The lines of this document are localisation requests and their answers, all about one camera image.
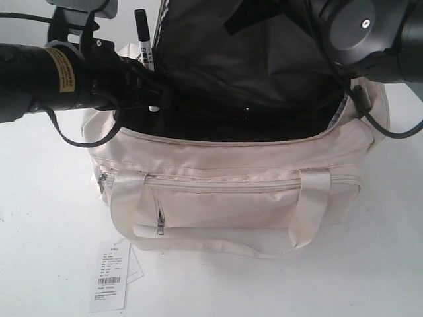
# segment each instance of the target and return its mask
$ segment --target white bag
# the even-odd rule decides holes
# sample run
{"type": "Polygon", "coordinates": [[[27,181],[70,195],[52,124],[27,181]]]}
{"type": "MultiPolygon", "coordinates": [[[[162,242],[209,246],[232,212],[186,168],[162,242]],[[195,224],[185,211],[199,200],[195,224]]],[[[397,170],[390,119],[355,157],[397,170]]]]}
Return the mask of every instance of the white bag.
{"type": "MultiPolygon", "coordinates": [[[[135,54],[129,46],[126,55],[135,54]]],[[[384,86],[367,79],[356,84],[367,93],[371,114],[388,128],[384,86]]],[[[348,100],[324,133],[271,143],[183,141],[122,128],[89,153],[116,229],[141,249],[267,258],[308,245],[322,222],[341,223],[347,216],[362,187],[363,158],[383,139],[356,116],[348,100]],[[289,248],[265,254],[255,237],[254,248],[247,246],[246,235],[275,229],[288,229],[289,248]]],[[[89,110],[83,135],[96,141],[113,124],[110,112],[89,110]]],[[[272,244],[283,244],[278,236],[272,244]]]]}

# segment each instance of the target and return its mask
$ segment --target white backdrop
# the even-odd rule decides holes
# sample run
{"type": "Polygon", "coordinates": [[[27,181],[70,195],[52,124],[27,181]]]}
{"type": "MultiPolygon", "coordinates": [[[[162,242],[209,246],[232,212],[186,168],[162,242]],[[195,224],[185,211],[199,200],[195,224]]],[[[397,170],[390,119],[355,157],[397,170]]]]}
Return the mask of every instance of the white backdrop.
{"type": "MultiPolygon", "coordinates": [[[[136,42],[133,10],[159,0],[120,0],[98,37],[136,42]]],[[[44,0],[2,0],[0,11],[49,16],[44,0]]],[[[0,42],[41,46],[47,27],[0,20],[0,42]]],[[[404,85],[388,85],[392,128],[423,117],[404,85]]],[[[79,137],[80,112],[59,116],[79,137]]],[[[386,140],[364,166],[365,189],[346,224],[324,227],[280,260],[225,254],[140,252],[145,277],[122,312],[98,316],[421,316],[423,133],[386,140]]],[[[87,316],[98,243],[118,238],[91,183],[89,157],[65,144],[47,115],[0,126],[0,317],[87,316]]]]}

